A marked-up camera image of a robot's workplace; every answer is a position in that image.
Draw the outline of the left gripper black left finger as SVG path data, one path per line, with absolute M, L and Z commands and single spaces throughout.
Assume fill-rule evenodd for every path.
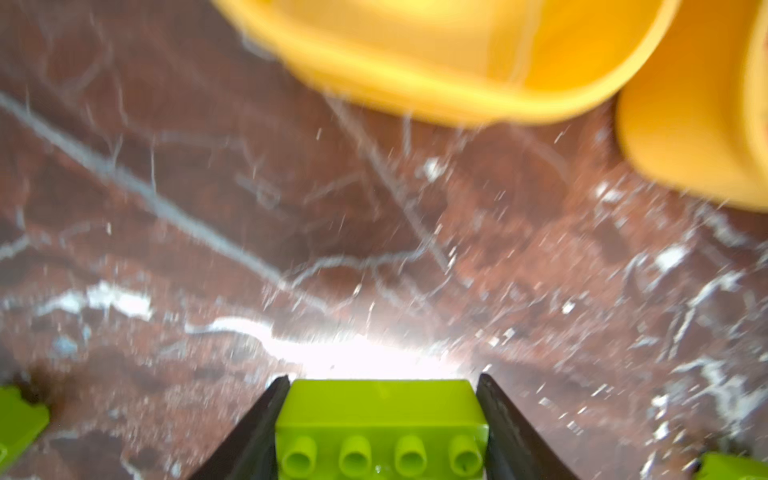
M 290 387 L 275 379 L 190 480 L 277 479 L 275 427 Z

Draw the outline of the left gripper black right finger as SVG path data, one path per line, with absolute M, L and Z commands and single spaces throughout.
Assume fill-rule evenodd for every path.
M 476 397 L 489 425 L 487 479 L 578 479 L 488 373 L 480 375 Z

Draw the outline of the long green lego front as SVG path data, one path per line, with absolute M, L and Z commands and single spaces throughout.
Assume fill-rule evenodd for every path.
M 481 479 L 490 428 L 467 380 L 297 380 L 281 479 Z

